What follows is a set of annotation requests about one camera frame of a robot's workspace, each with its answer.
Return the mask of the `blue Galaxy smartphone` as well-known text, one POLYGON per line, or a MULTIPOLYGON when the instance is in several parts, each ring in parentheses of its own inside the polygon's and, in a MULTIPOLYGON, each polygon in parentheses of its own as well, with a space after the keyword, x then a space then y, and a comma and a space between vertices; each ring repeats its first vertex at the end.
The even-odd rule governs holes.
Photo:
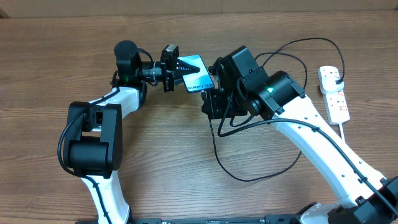
POLYGON ((184 75, 182 77, 188 93, 197 93, 214 89, 215 85, 213 80, 211 79, 209 71, 200 55, 187 55, 179 57, 178 60, 182 60, 200 68, 198 73, 184 75))

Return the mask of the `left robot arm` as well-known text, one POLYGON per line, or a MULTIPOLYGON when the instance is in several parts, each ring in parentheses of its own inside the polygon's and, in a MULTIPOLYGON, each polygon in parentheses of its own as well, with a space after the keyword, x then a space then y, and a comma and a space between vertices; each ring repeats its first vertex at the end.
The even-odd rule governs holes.
POLYGON ((58 161, 87 186, 98 213, 96 223, 134 223, 118 170, 123 159, 123 119, 142 107, 147 86, 162 83, 165 91, 172 91, 184 83, 192 91, 197 78, 208 76, 200 55, 181 56, 176 45, 167 45, 158 61, 142 61, 146 53, 130 40, 117 43, 111 91, 97 100, 71 103, 60 135, 58 161))

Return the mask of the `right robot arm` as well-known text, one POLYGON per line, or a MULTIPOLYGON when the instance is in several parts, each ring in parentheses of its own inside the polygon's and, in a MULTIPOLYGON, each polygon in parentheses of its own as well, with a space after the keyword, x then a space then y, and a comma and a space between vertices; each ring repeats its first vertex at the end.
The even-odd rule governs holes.
POLYGON ((202 95, 202 110, 224 121, 260 116, 289 138, 317 168, 336 195, 295 215, 268 215, 267 223, 392 223, 397 219, 397 179, 364 162, 320 116, 305 90, 284 71, 268 75, 241 46, 209 68, 218 88, 202 95))

